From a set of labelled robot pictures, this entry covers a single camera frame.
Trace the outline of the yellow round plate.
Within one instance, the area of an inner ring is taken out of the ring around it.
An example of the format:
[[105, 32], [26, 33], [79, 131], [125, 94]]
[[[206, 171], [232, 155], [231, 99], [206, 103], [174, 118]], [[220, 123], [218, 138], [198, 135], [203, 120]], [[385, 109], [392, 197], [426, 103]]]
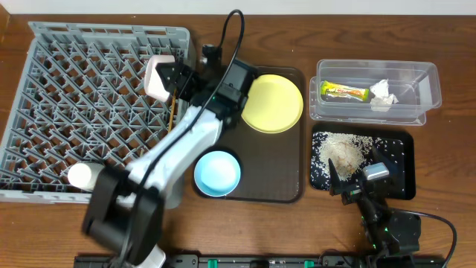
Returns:
[[285, 77], [264, 74], [251, 85], [242, 119], [257, 131], [275, 134], [292, 128], [302, 112], [299, 88]]

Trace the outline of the spilled rice pile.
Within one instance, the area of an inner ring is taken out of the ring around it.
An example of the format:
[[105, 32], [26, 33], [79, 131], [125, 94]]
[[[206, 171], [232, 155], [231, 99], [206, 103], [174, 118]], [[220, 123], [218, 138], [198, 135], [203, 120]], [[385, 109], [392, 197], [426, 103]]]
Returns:
[[405, 149], [402, 141], [319, 131], [312, 134], [311, 186], [317, 190], [329, 190], [331, 186], [329, 161], [333, 162], [338, 178], [344, 185], [355, 182], [363, 175], [365, 167], [378, 162], [373, 158], [373, 148], [393, 164], [398, 181], [404, 182]]

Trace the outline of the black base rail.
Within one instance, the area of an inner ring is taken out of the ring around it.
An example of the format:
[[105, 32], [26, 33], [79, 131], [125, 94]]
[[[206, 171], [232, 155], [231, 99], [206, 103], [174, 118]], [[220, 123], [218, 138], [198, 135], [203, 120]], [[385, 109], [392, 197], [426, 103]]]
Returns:
[[[112, 257], [79, 255], [74, 258], [74, 268], [113, 267]], [[380, 258], [376, 267], [443, 267], [445, 258], [440, 256], [400, 256]], [[338, 253], [318, 258], [295, 257], [224, 257], [198, 255], [172, 255], [161, 267], [165, 268], [308, 268], [308, 267], [370, 267], [371, 257], [341, 256]]]

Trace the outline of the dark brown serving tray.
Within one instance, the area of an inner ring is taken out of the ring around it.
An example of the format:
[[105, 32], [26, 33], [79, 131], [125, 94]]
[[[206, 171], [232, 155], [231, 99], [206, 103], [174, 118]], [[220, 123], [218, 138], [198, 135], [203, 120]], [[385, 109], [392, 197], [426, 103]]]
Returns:
[[[287, 131], [275, 134], [262, 133], [239, 118], [232, 130], [227, 130], [216, 145], [206, 150], [198, 160], [211, 151], [225, 151], [237, 158], [241, 167], [238, 186], [221, 198], [250, 202], [289, 204], [300, 199], [304, 189], [304, 76], [296, 68], [259, 68], [260, 76], [276, 74], [291, 80], [303, 97], [303, 112], [299, 121]], [[196, 192], [203, 194], [196, 186]]]

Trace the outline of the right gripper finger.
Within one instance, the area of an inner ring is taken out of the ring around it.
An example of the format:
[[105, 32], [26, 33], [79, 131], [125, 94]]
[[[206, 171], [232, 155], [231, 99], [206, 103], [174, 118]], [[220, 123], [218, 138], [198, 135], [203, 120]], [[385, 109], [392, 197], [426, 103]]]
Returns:
[[329, 194], [331, 196], [339, 195], [342, 192], [343, 185], [341, 183], [338, 172], [335, 169], [335, 165], [333, 164], [331, 159], [328, 159], [328, 165], [329, 165], [329, 177], [330, 177]]
[[397, 164], [389, 160], [376, 146], [372, 146], [371, 152], [375, 163], [382, 163], [388, 169], [390, 175], [397, 175]]

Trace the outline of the white bowl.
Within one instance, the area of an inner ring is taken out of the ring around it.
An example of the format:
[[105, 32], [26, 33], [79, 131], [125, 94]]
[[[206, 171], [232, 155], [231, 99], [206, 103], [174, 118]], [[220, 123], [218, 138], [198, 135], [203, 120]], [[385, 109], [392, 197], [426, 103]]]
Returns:
[[146, 73], [144, 75], [144, 90], [146, 95], [161, 102], [166, 102], [170, 93], [165, 89], [164, 83], [156, 71], [157, 65], [165, 63], [174, 63], [175, 57], [172, 55], [153, 55], [147, 63]]

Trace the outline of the white tissue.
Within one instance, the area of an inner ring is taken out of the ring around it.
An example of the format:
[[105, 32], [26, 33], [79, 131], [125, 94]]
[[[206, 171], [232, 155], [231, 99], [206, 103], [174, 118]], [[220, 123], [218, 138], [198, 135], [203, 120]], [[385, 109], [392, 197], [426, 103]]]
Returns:
[[373, 93], [370, 105], [374, 112], [387, 112], [393, 104], [399, 102], [395, 94], [389, 93], [388, 80], [381, 80], [372, 85], [370, 92]]

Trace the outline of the black waste tray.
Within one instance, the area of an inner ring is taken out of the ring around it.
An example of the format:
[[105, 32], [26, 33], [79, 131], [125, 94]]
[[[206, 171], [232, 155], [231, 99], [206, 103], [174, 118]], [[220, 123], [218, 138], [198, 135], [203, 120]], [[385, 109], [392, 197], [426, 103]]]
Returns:
[[317, 190], [328, 191], [330, 174], [324, 170], [328, 161], [319, 156], [321, 145], [331, 134], [370, 137], [373, 146], [388, 160], [386, 167], [390, 178], [383, 183], [386, 197], [396, 200], [411, 200], [416, 195], [414, 140], [398, 129], [366, 127], [351, 124], [319, 123], [312, 128], [312, 154], [310, 183]]

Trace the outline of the green snack wrapper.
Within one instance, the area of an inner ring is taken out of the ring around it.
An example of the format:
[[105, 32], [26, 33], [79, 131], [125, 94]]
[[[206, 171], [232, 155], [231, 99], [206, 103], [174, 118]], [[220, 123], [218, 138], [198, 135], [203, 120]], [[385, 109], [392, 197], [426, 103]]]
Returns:
[[320, 84], [320, 93], [332, 98], [348, 98], [357, 101], [367, 101], [370, 90], [345, 86], [325, 80]]

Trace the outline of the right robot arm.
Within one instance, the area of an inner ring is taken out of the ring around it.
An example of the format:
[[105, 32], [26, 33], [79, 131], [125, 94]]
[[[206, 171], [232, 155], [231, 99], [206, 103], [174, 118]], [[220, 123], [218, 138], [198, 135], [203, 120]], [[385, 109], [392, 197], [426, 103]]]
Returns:
[[365, 258], [368, 267], [415, 267], [413, 253], [419, 250], [421, 219], [387, 205], [385, 199], [398, 186], [398, 166], [375, 147], [371, 152], [375, 162], [349, 185], [339, 179], [329, 159], [329, 193], [339, 195], [344, 205], [358, 206], [364, 233], [375, 250]]

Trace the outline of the clear plastic bin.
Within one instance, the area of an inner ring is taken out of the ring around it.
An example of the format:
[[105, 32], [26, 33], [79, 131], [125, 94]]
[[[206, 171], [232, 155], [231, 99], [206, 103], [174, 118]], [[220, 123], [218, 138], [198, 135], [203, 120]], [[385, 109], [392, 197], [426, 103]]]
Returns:
[[[368, 89], [386, 80], [392, 104], [333, 98], [321, 93], [325, 81]], [[309, 81], [309, 115], [316, 121], [422, 126], [426, 112], [442, 104], [433, 63], [396, 60], [321, 60]]]

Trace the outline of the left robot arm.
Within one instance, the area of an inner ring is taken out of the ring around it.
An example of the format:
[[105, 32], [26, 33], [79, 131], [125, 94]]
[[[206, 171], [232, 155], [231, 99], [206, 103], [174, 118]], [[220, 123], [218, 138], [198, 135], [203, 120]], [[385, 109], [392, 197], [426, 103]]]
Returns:
[[189, 102], [170, 133], [125, 168], [76, 163], [69, 182], [91, 191], [84, 234], [117, 253], [112, 266], [143, 265], [161, 236], [167, 200], [186, 169], [239, 120], [258, 69], [232, 60], [204, 74], [166, 55], [152, 56], [144, 76], [147, 95], [165, 101], [173, 93]]

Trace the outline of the grey plastic dish rack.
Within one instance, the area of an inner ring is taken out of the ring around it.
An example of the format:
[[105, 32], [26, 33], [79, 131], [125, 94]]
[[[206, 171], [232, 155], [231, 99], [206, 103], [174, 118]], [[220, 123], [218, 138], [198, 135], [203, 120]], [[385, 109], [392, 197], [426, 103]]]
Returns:
[[153, 55], [193, 66], [188, 29], [31, 22], [33, 41], [1, 140], [1, 201], [82, 203], [78, 162], [124, 167], [168, 133], [171, 100], [146, 95]]

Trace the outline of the wooden chopstick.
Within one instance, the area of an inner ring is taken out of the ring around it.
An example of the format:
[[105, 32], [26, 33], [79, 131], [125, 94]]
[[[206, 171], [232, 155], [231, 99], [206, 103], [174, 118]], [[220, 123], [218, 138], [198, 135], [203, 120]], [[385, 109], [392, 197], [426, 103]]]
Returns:
[[175, 89], [173, 96], [171, 98], [170, 117], [169, 117], [168, 131], [167, 131], [169, 133], [173, 129], [174, 115], [175, 115], [175, 109], [176, 109], [176, 93], [177, 93], [177, 90]]

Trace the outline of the white cup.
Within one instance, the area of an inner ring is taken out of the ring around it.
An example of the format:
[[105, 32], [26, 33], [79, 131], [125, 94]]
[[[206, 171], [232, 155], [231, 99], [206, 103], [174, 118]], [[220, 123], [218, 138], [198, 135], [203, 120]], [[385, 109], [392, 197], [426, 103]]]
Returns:
[[71, 185], [84, 191], [93, 191], [100, 172], [105, 167], [98, 163], [79, 162], [69, 168], [67, 178]]

